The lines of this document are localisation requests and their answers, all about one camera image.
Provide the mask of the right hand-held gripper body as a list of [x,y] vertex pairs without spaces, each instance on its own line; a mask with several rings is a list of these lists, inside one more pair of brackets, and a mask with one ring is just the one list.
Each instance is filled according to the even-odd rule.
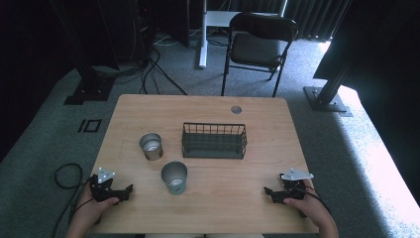
[[286,173],[280,174],[279,176],[287,192],[287,196],[294,199],[302,199],[305,196],[306,185],[304,181],[314,178],[313,174],[294,168],[290,168]]

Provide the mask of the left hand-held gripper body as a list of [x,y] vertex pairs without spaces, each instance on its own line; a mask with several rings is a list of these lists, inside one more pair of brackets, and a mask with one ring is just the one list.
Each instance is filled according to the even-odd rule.
[[114,172],[110,172],[100,167],[96,174],[90,177],[90,191],[93,198],[100,202],[113,196],[111,185],[113,183]]

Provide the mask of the teal metal cup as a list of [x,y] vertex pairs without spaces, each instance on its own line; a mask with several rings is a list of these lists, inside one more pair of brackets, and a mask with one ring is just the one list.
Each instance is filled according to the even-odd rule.
[[160,172],[160,177],[168,191],[173,195],[180,195],[186,189],[188,169],[180,161],[166,163]]

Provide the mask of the black wire basket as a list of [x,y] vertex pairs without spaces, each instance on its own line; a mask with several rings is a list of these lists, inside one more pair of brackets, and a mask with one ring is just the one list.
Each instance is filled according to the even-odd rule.
[[184,158],[241,160],[248,144],[246,125],[184,122],[181,144]]

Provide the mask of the person's left hand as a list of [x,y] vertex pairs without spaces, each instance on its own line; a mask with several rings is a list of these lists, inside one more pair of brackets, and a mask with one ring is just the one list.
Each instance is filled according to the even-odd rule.
[[90,228],[108,208],[119,201],[120,199],[117,197],[96,201],[90,189],[86,188],[77,202],[71,225],[75,225],[79,229],[82,227]]

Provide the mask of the person's right hand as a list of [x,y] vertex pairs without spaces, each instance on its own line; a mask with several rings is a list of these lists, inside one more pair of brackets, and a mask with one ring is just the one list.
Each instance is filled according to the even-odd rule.
[[306,179],[304,184],[307,193],[303,199],[286,198],[283,202],[302,211],[317,227],[321,228],[332,221],[331,214],[322,202],[315,198],[316,192],[311,188],[311,182]]

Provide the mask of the black stand with bolted plate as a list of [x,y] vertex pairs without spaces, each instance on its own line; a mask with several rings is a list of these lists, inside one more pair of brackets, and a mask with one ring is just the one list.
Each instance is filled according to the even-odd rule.
[[341,117],[353,116],[350,108],[343,103],[338,91],[347,77],[354,55],[354,53],[350,53],[341,66],[338,75],[334,79],[328,80],[323,87],[303,87],[313,111],[337,112]]

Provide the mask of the black stand with square base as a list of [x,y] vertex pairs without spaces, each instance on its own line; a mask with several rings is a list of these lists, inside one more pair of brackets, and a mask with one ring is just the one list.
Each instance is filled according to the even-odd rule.
[[66,97],[65,105],[82,105],[85,101],[107,101],[114,86],[115,77],[99,75],[91,66],[88,56],[73,27],[63,0],[49,0],[68,41],[68,52],[81,79],[72,95]]

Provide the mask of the black folding chair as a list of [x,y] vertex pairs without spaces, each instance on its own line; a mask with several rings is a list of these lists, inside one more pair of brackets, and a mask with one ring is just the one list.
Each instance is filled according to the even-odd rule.
[[278,15],[239,13],[229,23],[221,95],[225,94],[230,68],[278,72],[272,96],[275,97],[288,50],[298,34],[297,24]]

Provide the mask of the dark pleated curtain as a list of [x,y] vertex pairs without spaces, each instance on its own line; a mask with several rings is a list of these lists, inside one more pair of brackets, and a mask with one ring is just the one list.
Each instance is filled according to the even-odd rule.
[[283,16],[295,21],[297,39],[330,41],[353,0],[286,0]]

